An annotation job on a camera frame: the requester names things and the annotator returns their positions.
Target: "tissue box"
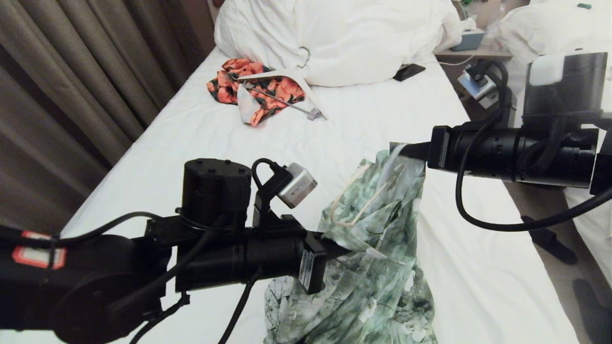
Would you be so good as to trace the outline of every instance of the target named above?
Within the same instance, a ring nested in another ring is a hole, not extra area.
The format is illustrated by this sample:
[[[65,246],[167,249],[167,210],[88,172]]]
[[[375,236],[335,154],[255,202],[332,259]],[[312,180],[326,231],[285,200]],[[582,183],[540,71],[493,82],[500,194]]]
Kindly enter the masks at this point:
[[[476,50],[485,37],[485,32],[479,28],[474,31],[464,31],[461,35],[461,43],[451,47],[452,51]]]

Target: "white duvet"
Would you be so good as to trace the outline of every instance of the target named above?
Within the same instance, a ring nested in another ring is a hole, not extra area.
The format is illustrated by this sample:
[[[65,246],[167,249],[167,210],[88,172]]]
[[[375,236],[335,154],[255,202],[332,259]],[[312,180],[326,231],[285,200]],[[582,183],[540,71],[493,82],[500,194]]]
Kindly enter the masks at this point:
[[[215,23],[229,56],[274,69],[298,67],[310,85],[347,86],[391,78],[461,42],[448,0],[232,0]]]

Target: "black slipper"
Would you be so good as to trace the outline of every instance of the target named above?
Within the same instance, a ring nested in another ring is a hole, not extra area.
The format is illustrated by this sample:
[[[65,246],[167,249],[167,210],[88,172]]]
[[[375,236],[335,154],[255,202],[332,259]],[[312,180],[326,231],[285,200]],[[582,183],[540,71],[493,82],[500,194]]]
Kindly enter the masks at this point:
[[[533,222],[534,219],[529,216],[521,216],[524,223]],[[568,265],[574,265],[578,262],[576,254],[570,250],[567,246],[560,243],[557,240],[557,234],[548,228],[538,228],[536,230],[529,231],[531,235],[531,241],[538,245],[544,251],[552,254],[555,258]]]

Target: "nightstand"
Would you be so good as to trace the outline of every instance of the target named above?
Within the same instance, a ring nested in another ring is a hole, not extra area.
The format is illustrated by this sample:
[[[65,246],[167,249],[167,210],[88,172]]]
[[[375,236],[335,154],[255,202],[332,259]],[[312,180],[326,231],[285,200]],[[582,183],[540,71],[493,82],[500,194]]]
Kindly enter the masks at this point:
[[[461,99],[463,104],[463,108],[468,113],[468,116],[472,120],[483,119],[488,116],[488,111],[484,109],[477,101],[475,101],[472,97],[469,96],[468,92],[465,91],[463,86],[457,81],[457,78],[461,76],[463,70],[468,64],[475,63],[478,59],[498,59],[502,61],[508,61],[512,58],[512,54],[509,51],[493,51],[487,48],[480,47],[476,50],[465,50],[465,51],[452,51],[450,49],[441,51],[435,54],[436,58],[439,62],[445,62],[450,64],[460,63],[461,61],[465,61],[468,57],[474,55],[469,61],[462,63],[460,65],[444,65],[440,66],[446,73],[450,83],[455,88],[457,92],[457,96]]]

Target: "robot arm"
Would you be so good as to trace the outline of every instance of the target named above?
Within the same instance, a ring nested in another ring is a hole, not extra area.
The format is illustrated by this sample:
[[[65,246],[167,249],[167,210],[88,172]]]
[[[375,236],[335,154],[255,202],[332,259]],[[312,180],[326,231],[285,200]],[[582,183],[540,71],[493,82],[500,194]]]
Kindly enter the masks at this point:
[[[496,231],[525,231],[559,224],[612,199],[612,137],[599,153],[595,124],[607,129],[609,113],[600,109],[606,53],[542,56],[529,66],[523,125],[509,128],[511,92],[501,63],[479,62],[460,80],[471,80],[475,97],[499,95],[496,110],[484,121],[454,128],[434,127],[431,141],[406,146],[408,157],[426,160],[429,168],[457,173],[457,209],[470,223]],[[495,66],[502,77],[490,68]],[[464,174],[509,182],[591,188],[595,197],[552,217],[531,223],[494,224],[471,217],[463,207]]]

